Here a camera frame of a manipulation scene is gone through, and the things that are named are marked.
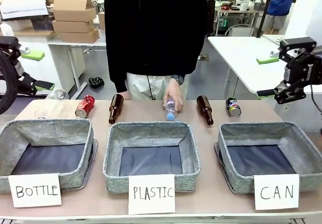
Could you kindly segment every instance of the plastic water bottle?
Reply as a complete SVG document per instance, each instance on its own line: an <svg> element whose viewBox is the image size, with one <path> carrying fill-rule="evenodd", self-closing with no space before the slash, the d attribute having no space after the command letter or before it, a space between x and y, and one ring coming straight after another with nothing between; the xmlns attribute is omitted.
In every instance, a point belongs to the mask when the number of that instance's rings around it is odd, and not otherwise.
<svg viewBox="0 0 322 224"><path fill-rule="evenodd" d="M177 111L175 110L175 102L172 98L168 99L165 109L167 112L167 120L173 121Z"/></svg>

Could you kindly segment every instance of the desk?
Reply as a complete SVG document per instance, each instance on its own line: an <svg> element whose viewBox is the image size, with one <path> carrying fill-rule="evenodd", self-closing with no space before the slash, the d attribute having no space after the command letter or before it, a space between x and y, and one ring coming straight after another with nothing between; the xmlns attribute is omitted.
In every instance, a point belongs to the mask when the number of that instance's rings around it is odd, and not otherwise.
<svg viewBox="0 0 322 224"><path fill-rule="evenodd" d="M79 101L67 100L61 103L64 110L57 117L75 118L74 110ZM99 147L85 188L62 192L62 206L45 208L14 208L11 195L1 194L0 219L42 220L40 223L44 223L44 220L66 219L78 219L79 223L290 223L292 222L290 218L322 218L320 216L322 215L322 188L318 192L301 193L299 209L272 212L255 211L253 195L237 195L230 191L214 151L219 125L226 122L280 121L265 102L239 101L238 103L243 113L240 118L231 118L225 111L225 101L210 101L214 119L214 125L211 127L205 124L204 119L197 112L196 101L186 101L183 112L177 115L178 120L185 121L192 127L200 157L201 172L197 177L195 192L176 194L176 212L173 214L127 215L128 195L107 192L102 166L111 126L108 123L110 101L98 100L89 114L89 119L93 123L94 138L98 140ZM35 111L52 107L51 104L56 102L46 101L45 104L45 100L33 101L17 119L35 118ZM161 101L124 101L118 121L165 120L166 113L163 111L162 104Z"/></svg>
<svg viewBox="0 0 322 224"><path fill-rule="evenodd" d="M99 38L95 43L93 44L88 44L88 43L66 43L62 42L59 37L56 37L54 39L51 39L48 41L48 45L62 45L67 48L68 52L68 58L70 61L70 66L72 69L73 77L76 83L77 87L77 92L71 97L72 100L75 100L78 98L78 96L82 93L82 91L85 89L87 86L87 82L84 82L82 85L79 82L77 72L75 70L75 60L72 56L72 48L73 47L86 47L86 48L91 48L91 47L104 47L103 50L106 50L106 42L105 38Z"/></svg>
<svg viewBox="0 0 322 224"><path fill-rule="evenodd" d="M219 30L219 21L221 18L221 14L253 14L253 25L256 23L257 17L258 17L258 12L257 10L248 10L248 11L239 11L239 10L223 10L221 7L215 8L215 11L217 12L216 16L216 33L215 36L218 36L218 30Z"/></svg>
<svg viewBox="0 0 322 224"><path fill-rule="evenodd" d="M264 34L262 38L268 39L274 44L280 46L281 39L285 39L285 35L283 34Z"/></svg>
<svg viewBox="0 0 322 224"><path fill-rule="evenodd" d="M275 43L255 37L209 37L208 40L229 66L223 99L228 96L232 71L254 94L274 89L284 79L284 61L261 65L256 61L258 56L269 57L271 51L277 50ZM310 87L304 88L304 91L310 93ZM313 86L313 91L322 94L322 85Z"/></svg>

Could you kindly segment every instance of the label card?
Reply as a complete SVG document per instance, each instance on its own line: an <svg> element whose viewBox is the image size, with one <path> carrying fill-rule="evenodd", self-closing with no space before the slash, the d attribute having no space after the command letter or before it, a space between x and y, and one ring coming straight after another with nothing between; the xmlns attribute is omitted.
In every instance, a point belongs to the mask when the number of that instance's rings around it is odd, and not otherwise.
<svg viewBox="0 0 322 224"><path fill-rule="evenodd" d="M129 214L176 211L175 176L129 176Z"/></svg>
<svg viewBox="0 0 322 224"><path fill-rule="evenodd" d="M255 209L298 208L299 175L255 175Z"/></svg>
<svg viewBox="0 0 322 224"><path fill-rule="evenodd" d="M14 207L61 205L58 174L8 176Z"/></svg>

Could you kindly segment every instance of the white sign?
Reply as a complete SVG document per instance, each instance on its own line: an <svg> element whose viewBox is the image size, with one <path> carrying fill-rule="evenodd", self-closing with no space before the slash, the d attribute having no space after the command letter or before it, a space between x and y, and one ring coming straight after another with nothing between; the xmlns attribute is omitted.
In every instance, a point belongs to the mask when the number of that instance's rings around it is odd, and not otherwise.
<svg viewBox="0 0 322 224"><path fill-rule="evenodd" d="M298 208L299 175L256 175L255 209Z"/></svg>
<svg viewBox="0 0 322 224"><path fill-rule="evenodd" d="M3 19L48 15L46 0L3 0L0 11Z"/></svg>
<svg viewBox="0 0 322 224"><path fill-rule="evenodd" d="M129 176L129 214L176 211L175 176Z"/></svg>
<svg viewBox="0 0 322 224"><path fill-rule="evenodd" d="M14 207L61 205L58 174L8 176Z"/></svg>

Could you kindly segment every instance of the plastic label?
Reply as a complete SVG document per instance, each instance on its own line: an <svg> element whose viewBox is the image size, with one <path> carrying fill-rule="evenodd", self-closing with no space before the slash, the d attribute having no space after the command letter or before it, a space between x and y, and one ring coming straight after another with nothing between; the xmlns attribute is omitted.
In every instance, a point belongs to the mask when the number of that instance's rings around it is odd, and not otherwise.
<svg viewBox="0 0 322 224"><path fill-rule="evenodd" d="M129 214L175 211L174 175L129 176Z"/></svg>

